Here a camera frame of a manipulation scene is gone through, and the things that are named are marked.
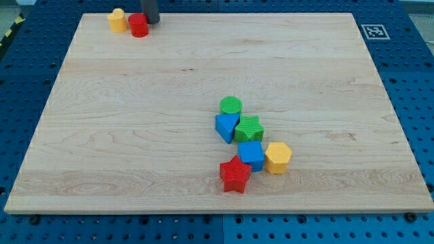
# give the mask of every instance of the hexagonal block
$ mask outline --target hexagonal block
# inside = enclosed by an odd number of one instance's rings
[[[283,174],[291,155],[292,151],[285,142],[270,142],[265,151],[265,168],[270,174]]]

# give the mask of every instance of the green hexagon block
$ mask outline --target green hexagon block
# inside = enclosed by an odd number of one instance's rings
[[[224,115],[241,113],[243,104],[234,96],[227,96],[220,101],[220,112]]]
[[[259,124],[259,116],[241,116],[239,124],[235,127],[233,140],[236,142],[262,141],[264,127]]]

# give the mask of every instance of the blue block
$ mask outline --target blue block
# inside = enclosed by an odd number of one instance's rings
[[[239,114],[217,115],[216,131],[222,136],[223,140],[230,144],[233,140],[235,126],[238,125]]]
[[[259,141],[238,143],[238,156],[243,163],[252,166],[252,172],[262,171],[265,156]]]

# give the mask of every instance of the wood grain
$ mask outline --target wood grain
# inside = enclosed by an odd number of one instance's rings
[[[428,212],[433,201],[350,14],[162,14],[149,36],[84,14],[10,214]],[[223,192],[220,99],[259,115],[289,170]]]

